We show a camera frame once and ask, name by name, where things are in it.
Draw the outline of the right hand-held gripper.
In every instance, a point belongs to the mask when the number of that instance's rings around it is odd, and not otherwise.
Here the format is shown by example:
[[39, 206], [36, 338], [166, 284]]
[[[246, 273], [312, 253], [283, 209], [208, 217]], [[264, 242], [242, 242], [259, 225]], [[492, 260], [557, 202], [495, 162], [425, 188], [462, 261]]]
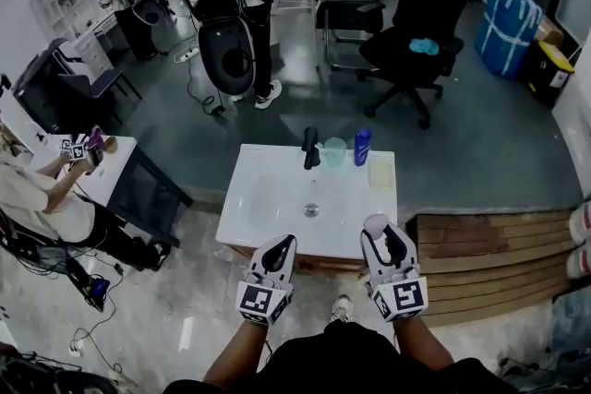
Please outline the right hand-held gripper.
[[369, 280], [369, 299], [385, 322], [419, 316], [428, 308], [427, 279], [420, 274], [416, 243], [397, 225], [389, 222], [384, 229], [390, 260], [385, 267], [366, 230], [360, 242]]

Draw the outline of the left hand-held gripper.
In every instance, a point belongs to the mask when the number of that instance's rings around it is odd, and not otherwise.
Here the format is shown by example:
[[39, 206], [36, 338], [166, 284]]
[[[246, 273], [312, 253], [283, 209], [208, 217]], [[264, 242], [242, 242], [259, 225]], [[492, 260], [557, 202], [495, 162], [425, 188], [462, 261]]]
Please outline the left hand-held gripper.
[[254, 252], [235, 299], [235, 309], [245, 320], [271, 326], [291, 303], [296, 249], [296, 237], [285, 234]]

